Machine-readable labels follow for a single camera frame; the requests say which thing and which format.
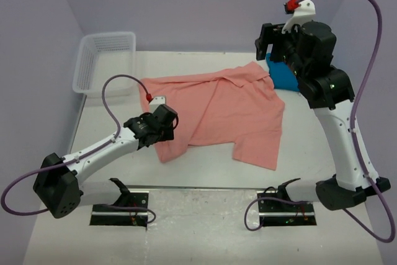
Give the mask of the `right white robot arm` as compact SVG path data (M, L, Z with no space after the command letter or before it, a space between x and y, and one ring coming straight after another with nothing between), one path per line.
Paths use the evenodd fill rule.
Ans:
M331 64L336 36L330 26L315 21L293 25L283 32L281 24L263 24L255 41L256 58L285 63L296 77L301 95L318 118L331 150L336 173L316 183L316 199L328 210L355 207L376 191L391 187L378 175L368 154L357 154L353 136L362 144L357 125L351 125L355 94L346 72Z

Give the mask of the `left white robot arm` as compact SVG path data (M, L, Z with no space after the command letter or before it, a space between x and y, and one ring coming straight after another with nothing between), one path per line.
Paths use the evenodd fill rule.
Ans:
M117 178L87 182L95 172L125 155L174 138L177 112L166 104L127 120L117 131L82 151L64 157L46 156L33 191L54 218L63 218L83 205L101 205L116 211L144 211L129 205L130 191Z

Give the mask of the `pink t shirt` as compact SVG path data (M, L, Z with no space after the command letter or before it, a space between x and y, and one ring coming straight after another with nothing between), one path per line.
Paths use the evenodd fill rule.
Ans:
M285 104L262 66L250 62L142 82L152 95L164 96L179 117L174 139L154 146L160 162L182 156L190 146L233 143L233 159L276 169Z

